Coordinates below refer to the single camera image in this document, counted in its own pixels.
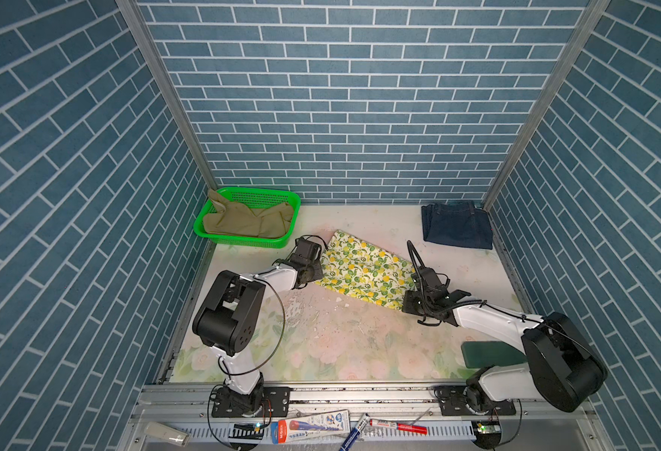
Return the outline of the yellow lemon print skirt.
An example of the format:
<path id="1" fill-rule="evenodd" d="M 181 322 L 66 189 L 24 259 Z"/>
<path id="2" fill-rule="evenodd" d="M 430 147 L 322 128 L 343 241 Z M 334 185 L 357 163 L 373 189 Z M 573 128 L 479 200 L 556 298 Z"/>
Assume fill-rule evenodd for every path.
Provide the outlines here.
<path id="1" fill-rule="evenodd" d="M 352 298 L 400 311 L 414 288 L 411 263 L 345 231 L 335 231 L 321 257 L 317 285 Z"/>

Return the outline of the dark blue denim skirt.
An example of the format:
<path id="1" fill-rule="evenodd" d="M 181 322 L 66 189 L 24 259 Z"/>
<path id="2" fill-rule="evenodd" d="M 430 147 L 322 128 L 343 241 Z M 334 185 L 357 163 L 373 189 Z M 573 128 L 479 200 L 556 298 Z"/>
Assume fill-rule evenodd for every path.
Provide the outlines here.
<path id="1" fill-rule="evenodd" d="M 473 201 L 424 205 L 421 216 L 426 242 L 461 248 L 493 249 L 489 214 L 477 208 Z"/>

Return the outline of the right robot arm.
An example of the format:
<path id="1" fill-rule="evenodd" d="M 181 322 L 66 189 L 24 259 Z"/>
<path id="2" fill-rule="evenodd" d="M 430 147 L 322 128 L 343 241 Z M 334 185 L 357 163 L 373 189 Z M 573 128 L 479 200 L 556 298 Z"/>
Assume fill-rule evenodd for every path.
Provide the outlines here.
<path id="1" fill-rule="evenodd" d="M 431 268 L 416 269 L 413 291 L 402 311 L 438 325 L 471 329 L 503 342 L 525 356 L 512 366 L 485 366 L 466 381 L 468 408 L 484 415 L 506 400 L 544 400 L 572 413 L 608 379 L 608 367 L 578 327 L 561 313 L 527 315 L 473 299 L 467 291 L 448 291 Z"/>

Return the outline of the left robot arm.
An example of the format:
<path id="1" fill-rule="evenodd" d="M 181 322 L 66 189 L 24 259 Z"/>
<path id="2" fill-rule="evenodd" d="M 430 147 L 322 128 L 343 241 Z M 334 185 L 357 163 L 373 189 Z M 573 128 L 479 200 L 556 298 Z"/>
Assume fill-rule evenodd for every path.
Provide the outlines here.
<path id="1" fill-rule="evenodd" d="M 261 364 L 246 350 L 257 328 L 263 302 L 286 291 L 303 289 L 323 278 L 322 254 L 328 244 L 317 235 L 303 235 L 290 254 L 255 274 L 219 272 L 198 308 L 192 332 L 218 358 L 229 391 L 242 400 L 262 394 Z"/>

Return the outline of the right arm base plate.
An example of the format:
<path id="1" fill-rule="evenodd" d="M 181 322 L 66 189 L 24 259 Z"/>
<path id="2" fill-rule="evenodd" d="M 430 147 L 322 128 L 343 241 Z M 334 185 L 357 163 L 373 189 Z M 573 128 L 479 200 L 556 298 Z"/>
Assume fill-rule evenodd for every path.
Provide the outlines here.
<path id="1" fill-rule="evenodd" d="M 494 401 L 477 386 L 437 385 L 432 394 L 442 416 L 514 416 L 516 407 L 511 400 Z"/>

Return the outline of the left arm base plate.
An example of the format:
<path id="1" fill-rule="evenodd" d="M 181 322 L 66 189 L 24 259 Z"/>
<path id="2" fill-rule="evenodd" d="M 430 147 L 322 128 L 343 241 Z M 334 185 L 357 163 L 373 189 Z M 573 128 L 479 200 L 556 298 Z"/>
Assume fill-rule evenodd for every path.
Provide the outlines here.
<path id="1" fill-rule="evenodd" d="M 210 402 L 213 418 L 287 417 L 291 389 L 288 386 L 264 386 L 249 395 L 221 386 Z"/>

